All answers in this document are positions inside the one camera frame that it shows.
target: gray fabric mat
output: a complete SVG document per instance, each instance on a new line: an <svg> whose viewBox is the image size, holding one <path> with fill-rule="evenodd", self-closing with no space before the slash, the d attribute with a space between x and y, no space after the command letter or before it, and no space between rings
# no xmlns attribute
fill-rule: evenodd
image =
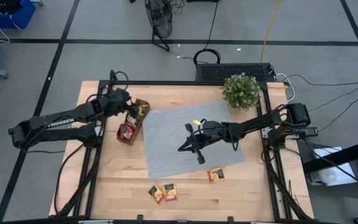
<svg viewBox="0 0 358 224"><path fill-rule="evenodd" d="M172 110L151 110L148 113L143 121L143 134L150 179L245 161L240 146L235 152L232 145L224 141L201 150L206 159L206 163L202 165L198 164L197 154L178 152L178 148L189 136L185 124L191 123L196 130L198 126L193 120L201 121L203 118L208 121L232 122L225 101Z"/></svg>

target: blue bin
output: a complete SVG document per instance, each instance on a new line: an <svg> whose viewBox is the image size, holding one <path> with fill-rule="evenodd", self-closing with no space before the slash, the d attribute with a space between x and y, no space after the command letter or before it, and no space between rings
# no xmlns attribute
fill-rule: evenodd
<svg viewBox="0 0 358 224"><path fill-rule="evenodd" d="M30 22L32 15L35 12L35 6L30 0L15 0L20 1L23 8L12 15L0 15L0 28L13 28L17 29L15 24L24 29Z"/></svg>

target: concrete floor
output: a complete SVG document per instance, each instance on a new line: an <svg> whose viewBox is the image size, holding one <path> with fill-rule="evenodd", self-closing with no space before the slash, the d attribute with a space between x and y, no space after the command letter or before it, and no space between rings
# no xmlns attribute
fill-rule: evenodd
<svg viewBox="0 0 358 224"><path fill-rule="evenodd" d="M51 71L51 62L76 1L44 0L45 6L37 8L26 29L6 31L14 43L0 44L0 69L9 72L7 80L0 80L0 203L19 153L12 146L7 130L33 115L48 73L53 77L47 80L51 84L41 114L73 108L81 82L107 79L110 69L125 71L131 80L195 79L191 60L177 58L151 44L142 44L141 40L151 35L143 0L134 4L129 4L128 0L81 0L68 41L139 41L133 44L66 43L56 69ZM358 1L346 2L358 26ZM221 0L211 39L263 40L276 3L271 0ZM208 38L214 6L211 2L187 3L183 14L173 17L173 32L168 39L180 45L170 45L172 51L192 57L204 47L204 44L185 43ZM46 44L37 39L50 41ZM301 74L313 83L358 81L358 39L340 0L283 0L269 40L298 41L266 47L264 61L272 63L276 73ZM337 43L329 46L328 41ZM251 63L259 62L262 46L258 43L244 41L236 45L216 41L209 47L221 53L222 63ZM214 63L215 59L200 55L199 60ZM296 90L293 101L309 108L356 88L310 86L298 77L290 80ZM358 91L312 112L312 126L322 128L357 98ZM357 144L358 102L311 141L342 147ZM311 154L302 145L300 147L307 161ZM65 142L44 143L35 148L57 151L65 148ZM48 215L62 156L27 156L5 221ZM352 223L353 218L358 217L356 199L335 194L326 187L310 187L309 190L314 215L321 221Z"/></svg>

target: electric fan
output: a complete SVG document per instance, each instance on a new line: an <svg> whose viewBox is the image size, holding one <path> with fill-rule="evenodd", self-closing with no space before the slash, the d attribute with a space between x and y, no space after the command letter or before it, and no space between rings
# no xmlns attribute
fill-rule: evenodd
<svg viewBox="0 0 358 224"><path fill-rule="evenodd" d="M145 0L147 17L153 28L152 43L162 49L169 51L169 46L163 39L168 38L172 33L172 11L171 4L167 0ZM165 45L154 42L154 36L157 36Z"/></svg>

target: yellow cable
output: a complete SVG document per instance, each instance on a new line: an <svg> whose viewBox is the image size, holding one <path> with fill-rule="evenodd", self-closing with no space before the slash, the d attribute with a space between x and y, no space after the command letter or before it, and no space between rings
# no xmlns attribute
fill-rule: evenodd
<svg viewBox="0 0 358 224"><path fill-rule="evenodd" d="M262 53L260 54L260 62L261 63L264 61L264 53L265 53L267 37L269 36L270 30L273 27L274 21L276 20L277 12L278 12L278 9L280 8L280 6L281 6L281 0L278 0L278 4L276 6L276 9L274 10L273 18L270 21L270 24L267 29L267 33L266 33L265 40L264 40L264 46L262 47Z"/></svg>

